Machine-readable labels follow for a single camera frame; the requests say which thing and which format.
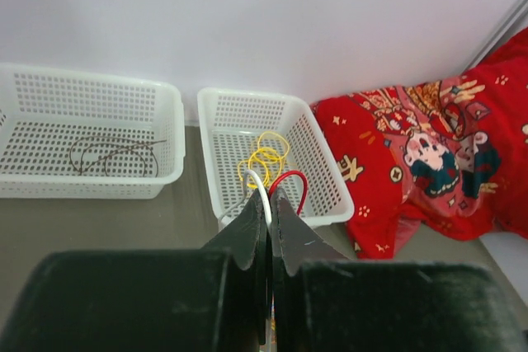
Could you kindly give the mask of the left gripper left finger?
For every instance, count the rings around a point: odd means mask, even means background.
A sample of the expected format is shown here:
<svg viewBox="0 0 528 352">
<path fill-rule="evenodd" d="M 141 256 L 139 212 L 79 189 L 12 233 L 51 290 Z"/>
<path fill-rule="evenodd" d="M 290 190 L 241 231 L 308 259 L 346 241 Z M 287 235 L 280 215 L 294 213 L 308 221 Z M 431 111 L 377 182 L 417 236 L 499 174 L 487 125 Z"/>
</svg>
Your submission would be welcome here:
<svg viewBox="0 0 528 352">
<path fill-rule="evenodd" d="M 214 324 L 217 346 L 260 346 L 265 343 L 267 242 L 264 201 L 255 192 L 242 212 L 202 247 L 204 251 L 224 254 Z"/>
</svg>

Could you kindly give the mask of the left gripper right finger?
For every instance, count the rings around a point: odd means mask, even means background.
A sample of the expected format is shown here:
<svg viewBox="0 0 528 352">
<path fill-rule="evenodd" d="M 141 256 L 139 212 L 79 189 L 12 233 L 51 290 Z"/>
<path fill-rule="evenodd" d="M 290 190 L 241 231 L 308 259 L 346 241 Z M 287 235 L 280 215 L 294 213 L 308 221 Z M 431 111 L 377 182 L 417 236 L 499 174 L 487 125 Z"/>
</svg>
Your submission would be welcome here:
<svg viewBox="0 0 528 352">
<path fill-rule="evenodd" d="M 346 257 L 296 213 L 286 192 L 271 194 L 271 264 L 279 351 L 324 351 L 326 317 L 339 312 L 337 293 L 348 279 L 336 267 Z"/>
</svg>

